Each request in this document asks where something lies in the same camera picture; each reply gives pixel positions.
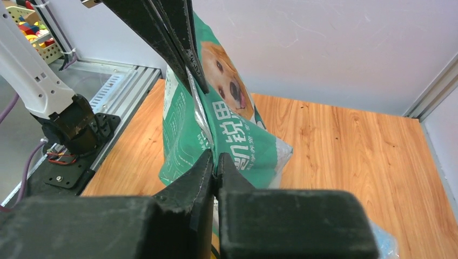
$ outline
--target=dog's nose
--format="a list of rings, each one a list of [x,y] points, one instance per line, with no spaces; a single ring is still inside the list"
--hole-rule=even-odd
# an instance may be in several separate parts
[[[240,95],[237,86],[234,84],[234,82],[231,82],[229,83],[229,87],[231,89],[231,95],[234,96],[235,100],[238,100],[240,98]]]

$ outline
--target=wooden table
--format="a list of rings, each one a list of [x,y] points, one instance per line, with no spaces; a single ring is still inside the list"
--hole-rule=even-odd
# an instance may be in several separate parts
[[[294,147],[282,188],[350,191],[397,238],[401,259],[458,258],[458,227],[417,120],[253,96],[268,130]],[[160,80],[83,195],[164,188],[163,97]]]

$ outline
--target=dog's tongue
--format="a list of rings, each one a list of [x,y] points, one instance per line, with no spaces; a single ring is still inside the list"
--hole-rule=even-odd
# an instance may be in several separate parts
[[[243,95],[242,91],[240,91],[240,108],[244,109],[246,106],[245,96]]]

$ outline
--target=blue plastic wrapper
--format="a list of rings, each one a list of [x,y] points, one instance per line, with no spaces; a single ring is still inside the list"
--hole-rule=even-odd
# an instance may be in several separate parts
[[[380,259],[398,259],[399,250],[398,243],[394,236],[381,229],[377,224],[371,223],[372,233],[374,233],[375,240],[380,252]]]

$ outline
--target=pet food bag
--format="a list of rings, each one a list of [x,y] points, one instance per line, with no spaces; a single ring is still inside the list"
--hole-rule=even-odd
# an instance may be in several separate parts
[[[253,99],[212,30],[194,15],[196,45],[210,92],[193,82],[193,95],[168,67],[163,139],[165,162],[159,177],[169,185],[211,148],[215,159],[231,154],[239,172],[256,188],[278,188],[293,148],[266,131]],[[217,201],[213,231],[218,234]]]

